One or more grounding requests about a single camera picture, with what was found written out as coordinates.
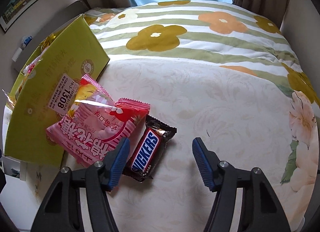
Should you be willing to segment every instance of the pink candy package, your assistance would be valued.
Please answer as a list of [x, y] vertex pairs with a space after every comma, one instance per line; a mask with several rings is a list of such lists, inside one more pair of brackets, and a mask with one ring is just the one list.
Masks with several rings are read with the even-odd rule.
[[149, 111], [149, 104], [135, 100], [122, 98], [115, 103], [104, 88], [84, 75], [68, 113], [46, 132], [88, 167], [115, 149], [122, 137], [129, 137]]

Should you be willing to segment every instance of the floral tablecloth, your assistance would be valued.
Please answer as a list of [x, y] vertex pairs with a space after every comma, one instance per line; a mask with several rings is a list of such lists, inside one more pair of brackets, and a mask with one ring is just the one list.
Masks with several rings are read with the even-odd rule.
[[[110, 57], [99, 83], [178, 129], [154, 180], [123, 176], [108, 196], [120, 231], [204, 229], [215, 194], [193, 158], [195, 137], [236, 168], [260, 167], [297, 229], [316, 179], [320, 100], [271, 21], [201, 0], [97, 8], [85, 19]], [[241, 190], [231, 231], [240, 207]]]

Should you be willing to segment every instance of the snickers logo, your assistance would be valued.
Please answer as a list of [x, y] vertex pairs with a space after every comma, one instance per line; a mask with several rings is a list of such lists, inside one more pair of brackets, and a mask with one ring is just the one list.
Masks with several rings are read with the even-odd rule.
[[138, 171], [144, 172], [158, 144], [159, 144], [159, 138], [150, 129], [147, 132], [145, 139], [140, 145], [140, 149], [132, 163], [131, 170], [135, 172], [138, 172]]

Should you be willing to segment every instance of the snickers bar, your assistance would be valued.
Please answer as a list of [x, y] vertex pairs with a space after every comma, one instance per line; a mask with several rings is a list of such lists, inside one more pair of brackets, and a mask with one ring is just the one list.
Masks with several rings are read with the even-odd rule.
[[151, 116], [146, 117], [146, 130], [143, 133], [133, 155], [127, 162], [123, 174], [139, 182], [152, 179], [151, 173], [157, 165], [167, 142], [177, 129], [162, 123]]

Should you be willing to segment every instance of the candy bar wrapper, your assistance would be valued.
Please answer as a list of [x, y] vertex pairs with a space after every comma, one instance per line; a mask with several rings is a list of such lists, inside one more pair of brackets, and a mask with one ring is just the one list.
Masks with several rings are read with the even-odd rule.
[[47, 135], [83, 166], [101, 161], [122, 137], [129, 137], [150, 111], [150, 105], [130, 99], [114, 102], [88, 75], [81, 78], [75, 102]]
[[158, 119], [147, 116], [146, 130], [127, 162], [123, 174], [139, 182], [152, 179], [151, 173], [154, 167], [157, 165], [168, 141], [176, 132], [175, 127], [170, 127]]

